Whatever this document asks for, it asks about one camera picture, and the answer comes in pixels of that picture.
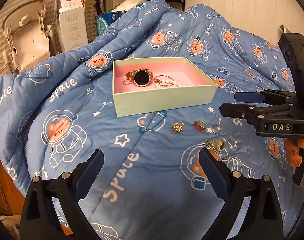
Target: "black watch face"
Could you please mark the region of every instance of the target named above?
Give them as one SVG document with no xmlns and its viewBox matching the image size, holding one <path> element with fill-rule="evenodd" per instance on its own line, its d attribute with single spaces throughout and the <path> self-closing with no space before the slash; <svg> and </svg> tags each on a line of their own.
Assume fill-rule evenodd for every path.
<svg viewBox="0 0 304 240">
<path fill-rule="evenodd" d="M 144 70 L 140 70 L 137 73 L 135 73 L 133 80 L 139 86 L 144 86 L 149 83 L 150 75 L 148 74 L 148 72 Z"/>
</svg>

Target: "pearl bracelet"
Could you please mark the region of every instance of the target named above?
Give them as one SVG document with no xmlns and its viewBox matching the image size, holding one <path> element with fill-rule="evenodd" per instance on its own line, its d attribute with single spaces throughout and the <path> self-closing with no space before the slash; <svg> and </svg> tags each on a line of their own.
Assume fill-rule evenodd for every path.
<svg viewBox="0 0 304 240">
<path fill-rule="evenodd" d="M 167 77 L 168 79 L 160 79 L 158 77 Z M 166 76 L 166 75 L 159 75 L 154 78 L 155 82 L 155 87 L 159 88 L 161 86 L 163 87 L 169 87 L 169 86 L 177 86 L 177 87 L 182 87 L 178 82 L 174 81 L 171 77 Z"/>
</svg>

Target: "product box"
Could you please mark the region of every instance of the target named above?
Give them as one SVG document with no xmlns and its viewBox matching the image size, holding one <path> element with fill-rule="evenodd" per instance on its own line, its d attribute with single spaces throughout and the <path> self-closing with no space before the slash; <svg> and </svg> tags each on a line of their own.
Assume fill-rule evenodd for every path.
<svg viewBox="0 0 304 240">
<path fill-rule="evenodd" d="M 112 23 L 119 19 L 125 11 L 102 13 L 95 17 L 96 31 L 100 36 Z"/>
<path fill-rule="evenodd" d="M 128 81 L 125 75 L 138 69 L 148 69 L 153 74 L 152 82 L 145 87 L 133 83 L 124 85 Z M 158 87 L 154 81 L 158 75 L 169 76 L 180 86 Z M 209 104 L 216 89 L 217 84 L 186 58 L 153 57 L 113 62 L 112 90 L 119 117 Z"/>
<path fill-rule="evenodd" d="M 81 0 L 61 0 L 57 30 L 62 52 L 89 44 Z"/>
</svg>

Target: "white chair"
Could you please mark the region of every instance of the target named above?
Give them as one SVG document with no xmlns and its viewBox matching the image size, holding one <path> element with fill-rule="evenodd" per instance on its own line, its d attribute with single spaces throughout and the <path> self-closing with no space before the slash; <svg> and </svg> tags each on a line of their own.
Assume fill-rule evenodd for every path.
<svg viewBox="0 0 304 240">
<path fill-rule="evenodd" d="M 33 0 L 15 8 L 3 21 L 2 30 L 10 46 L 13 70 L 28 70 L 50 57 L 49 39 L 43 24 L 45 11 L 43 0 Z"/>
</svg>

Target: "blanket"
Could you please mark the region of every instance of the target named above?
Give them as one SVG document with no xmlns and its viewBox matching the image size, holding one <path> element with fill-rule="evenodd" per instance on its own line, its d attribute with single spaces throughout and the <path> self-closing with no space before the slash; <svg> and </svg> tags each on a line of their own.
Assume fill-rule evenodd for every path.
<svg viewBox="0 0 304 240">
<path fill-rule="evenodd" d="M 140 57 L 189 59 L 217 83 L 213 101 L 116 117 L 113 61 Z M 25 195 L 32 177 L 57 178 L 100 149 L 104 166 L 79 205 L 102 239 L 198 240 L 223 205 L 198 151 L 206 141 L 222 140 L 224 149 L 212 150 L 217 160 L 249 178 L 272 178 L 286 234 L 304 189 L 292 182 L 283 139 L 258 137 L 244 120 L 219 112 L 221 103 L 235 103 L 236 92 L 263 89 L 294 91 L 278 47 L 232 27 L 208 6 L 181 12 L 164 0 L 147 1 L 88 46 L 0 78 L 0 159 Z M 180 120 L 183 131 L 175 133 L 172 125 Z M 196 130 L 194 120 L 203 120 L 207 129 Z M 248 204 L 246 198 L 230 236 Z M 68 227 L 57 200 L 54 205 Z"/>
</svg>

